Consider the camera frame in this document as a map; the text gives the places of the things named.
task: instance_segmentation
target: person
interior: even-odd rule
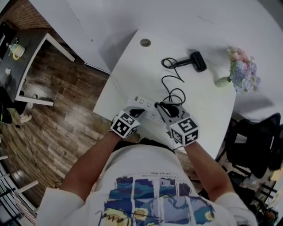
[[[37,225],[257,225],[201,145],[185,151],[210,200],[196,193],[174,151],[148,139],[127,143],[110,131],[78,159],[60,189],[46,189]]]
[[[32,103],[26,103],[22,101],[15,101],[14,103],[11,101],[8,93],[5,88],[0,85],[0,122],[11,123],[11,115],[7,108],[14,108],[20,115],[20,122],[25,123],[32,119],[31,115],[25,114],[25,108],[32,108]]]

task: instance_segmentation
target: shoe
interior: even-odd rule
[[[31,115],[24,115],[24,116],[20,119],[20,123],[28,122],[29,120],[31,120],[31,118],[32,118]]]
[[[38,97],[37,97],[36,94],[34,94],[34,95],[32,96],[32,98],[37,99]],[[33,106],[34,106],[33,103],[27,103],[27,108],[32,109]]]

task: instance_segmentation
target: electrical outlet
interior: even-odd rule
[[[133,98],[129,98],[127,101],[127,106],[136,106],[143,108],[146,110],[145,118],[156,122],[158,124],[164,124],[157,108],[154,106],[155,102],[148,100],[142,96],[133,96]]]

